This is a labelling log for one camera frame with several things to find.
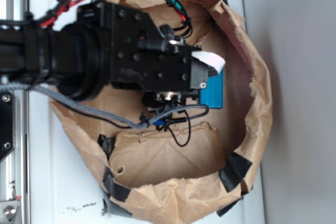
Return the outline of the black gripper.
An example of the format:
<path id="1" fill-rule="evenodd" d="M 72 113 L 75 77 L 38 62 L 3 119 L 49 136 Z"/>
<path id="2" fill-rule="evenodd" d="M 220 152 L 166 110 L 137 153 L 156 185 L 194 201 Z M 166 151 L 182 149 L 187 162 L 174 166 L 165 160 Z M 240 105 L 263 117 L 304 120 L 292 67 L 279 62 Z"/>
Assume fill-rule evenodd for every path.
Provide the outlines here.
<path id="1" fill-rule="evenodd" d="M 142 92 L 142 103 L 160 108 L 198 100 L 209 77 L 218 76 L 225 59 L 175 40 L 169 25 L 157 27 L 144 11 L 108 2 L 82 5 L 76 26 L 95 63 L 95 85 Z"/>

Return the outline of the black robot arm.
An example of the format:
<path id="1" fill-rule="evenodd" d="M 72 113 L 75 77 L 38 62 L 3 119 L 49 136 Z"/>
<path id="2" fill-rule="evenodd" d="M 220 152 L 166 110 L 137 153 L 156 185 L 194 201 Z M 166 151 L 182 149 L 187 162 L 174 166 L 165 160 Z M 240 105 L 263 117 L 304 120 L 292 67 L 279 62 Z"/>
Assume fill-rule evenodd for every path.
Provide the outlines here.
<path id="1" fill-rule="evenodd" d="M 107 2 L 80 6 L 60 31 L 34 24 L 1 30 L 1 75 L 55 85 L 76 101 L 106 85 L 141 91 L 150 108 L 199 100 L 224 65 L 221 56 L 176 39 L 171 26 L 157 27 L 147 12 Z"/>

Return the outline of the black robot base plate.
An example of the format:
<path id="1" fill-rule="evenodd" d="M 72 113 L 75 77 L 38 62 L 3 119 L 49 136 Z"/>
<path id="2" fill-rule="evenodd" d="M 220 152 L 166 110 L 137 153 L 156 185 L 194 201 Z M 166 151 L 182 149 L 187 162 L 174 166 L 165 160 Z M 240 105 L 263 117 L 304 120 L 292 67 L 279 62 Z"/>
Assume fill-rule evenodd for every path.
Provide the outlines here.
<path id="1" fill-rule="evenodd" d="M 1 91 L 0 114 L 0 141 L 1 162 L 12 152 L 14 148 L 14 107 L 13 98 L 9 92 Z"/>

